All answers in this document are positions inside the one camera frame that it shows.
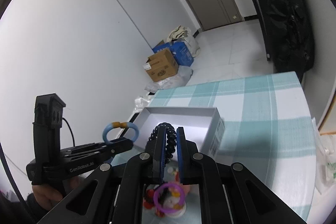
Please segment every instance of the open white box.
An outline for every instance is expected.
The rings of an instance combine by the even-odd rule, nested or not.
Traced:
[[[224,124],[217,108],[200,107],[145,107],[134,123],[139,128],[139,138],[134,145],[144,149],[153,129],[162,122],[170,123],[175,130],[184,128],[185,138],[196,143],[198,151],[216,157],[224,133]],[[128,130],[126,138],[132,138]]]

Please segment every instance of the tablecloth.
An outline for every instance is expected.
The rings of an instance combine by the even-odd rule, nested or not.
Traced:
[[[243,163],[307,219],[316,153],[308,104],[294,72],[159,90],[149,106],[217,107],[225,132],[216,161]]]

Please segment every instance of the metal screw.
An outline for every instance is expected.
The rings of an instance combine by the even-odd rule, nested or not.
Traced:
[[[241,171],[243,169],[243,166],[241,164],[236,163],[232,166],[232,168],[235,169],[236,171]]]
[[[149,154],[148,153],[141,153],[140,154],[140,159],[142,159],[142,160],[146,160],[146,159],[148,159],[149,158]]]
[[[102,170],[102,171],[107,171],[107,170],[110,169],[110,167],[111,167],[111,165],[109,165],[109,164],[102,164],[102,165],[100,166],[100,170]]]
[[[194,158],[195,160],[201,160],[201,159],[203,158],[203,155],[202,155],[201,153],[195,153],[195,154],[193,155],[193,158]]]

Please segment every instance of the table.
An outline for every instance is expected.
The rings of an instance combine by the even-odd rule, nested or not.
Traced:
[[[149,106],[217,107],[225,132],[217,162],[241,162],[307,219],[316,153],[310,112],[294,72],[159,90]]]

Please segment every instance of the black jacket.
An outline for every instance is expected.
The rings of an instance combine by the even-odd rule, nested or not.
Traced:
[[[37,203],[33,194],[27,197],[27,204],[37,221],[48,212]],[[31,224],[32,221],[20,202],[10,202],[0,193],[0,223]]]

